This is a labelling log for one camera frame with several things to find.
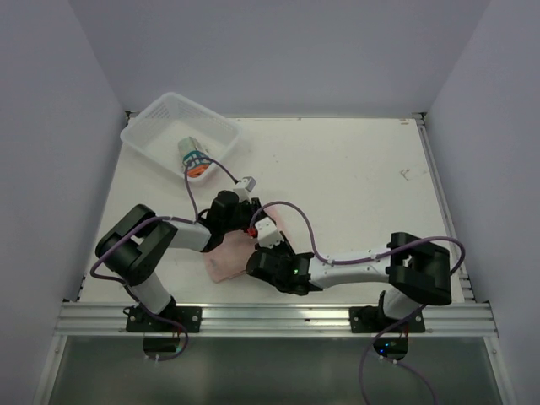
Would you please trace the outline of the pink towel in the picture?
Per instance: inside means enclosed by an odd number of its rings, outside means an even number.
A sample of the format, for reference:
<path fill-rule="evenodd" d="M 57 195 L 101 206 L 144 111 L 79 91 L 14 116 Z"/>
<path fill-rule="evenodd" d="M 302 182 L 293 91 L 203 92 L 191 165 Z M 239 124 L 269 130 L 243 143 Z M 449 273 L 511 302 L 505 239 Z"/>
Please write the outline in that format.
<path fill-rule="evenodd" d="M 202 216 L 208 209 L 203 210 L 197 217 L 202 224 Z M 202 251 L 208 276 L 220 283 L 226 279 L 240 276 L 246 270 L 246 264 L 256 251 L 257 238 L 252 238 L 247 231 L 229 232 L 226 235 L 212 235 Z"/>

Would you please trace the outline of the colourful rabbit print towel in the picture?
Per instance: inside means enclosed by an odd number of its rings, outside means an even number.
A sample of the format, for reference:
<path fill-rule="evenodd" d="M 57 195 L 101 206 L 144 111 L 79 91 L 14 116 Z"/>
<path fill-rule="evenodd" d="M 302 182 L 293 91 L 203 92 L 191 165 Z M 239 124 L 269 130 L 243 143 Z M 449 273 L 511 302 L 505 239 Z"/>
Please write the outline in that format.
<path fill-rule="evenodd" d="M 177 143 L 181 173 L 188 178 L 201 177 L 213 163 L 208 150 L 194 137 L 182 138 Z"/>

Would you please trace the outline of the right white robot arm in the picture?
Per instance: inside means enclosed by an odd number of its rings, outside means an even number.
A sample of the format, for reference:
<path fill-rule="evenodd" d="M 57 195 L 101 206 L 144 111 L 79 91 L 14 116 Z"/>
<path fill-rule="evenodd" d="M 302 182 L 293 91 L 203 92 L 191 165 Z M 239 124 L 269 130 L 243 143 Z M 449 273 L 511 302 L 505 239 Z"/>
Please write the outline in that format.
<path fill-rule="evenodd" d="M 283 238 L 271 247 L 256 246 L 246 273 L 281 293 L 298 296 L 342 284 L 388 284 L 390 288 L 381 293 L 375 319 L 380 328 L 391 332 L 421 305 L 452 302 L 450 252 L 437 244 L 450 240 L 397 232 L 383 251 L 369 251 L 360 259 L 336 259 L 319 258 L 313 252 L 296 253 Z"/>

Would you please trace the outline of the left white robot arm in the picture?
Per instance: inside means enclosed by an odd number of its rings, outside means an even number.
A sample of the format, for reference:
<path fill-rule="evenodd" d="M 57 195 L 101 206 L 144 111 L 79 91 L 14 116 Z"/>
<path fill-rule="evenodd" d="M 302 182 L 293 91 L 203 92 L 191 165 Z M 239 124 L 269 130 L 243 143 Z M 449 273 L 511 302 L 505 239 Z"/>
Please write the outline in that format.
<path fill-rule="evenodd" d="M 229 233 L 246 233 L 252 215 L 261 207 L 256 197 L 240 197 L 221 191 L 210 208 L 194 221 L 158 216 L 144 204 L 132 208 L 95 247 L 98 262 L 90 275 L 116 281 L 146 308 L 145 320 L 156 331 L 170 329 L 176 319 L 176 303 L 155 268 L 167 249 L 209 253 L 224 243 Z"/>

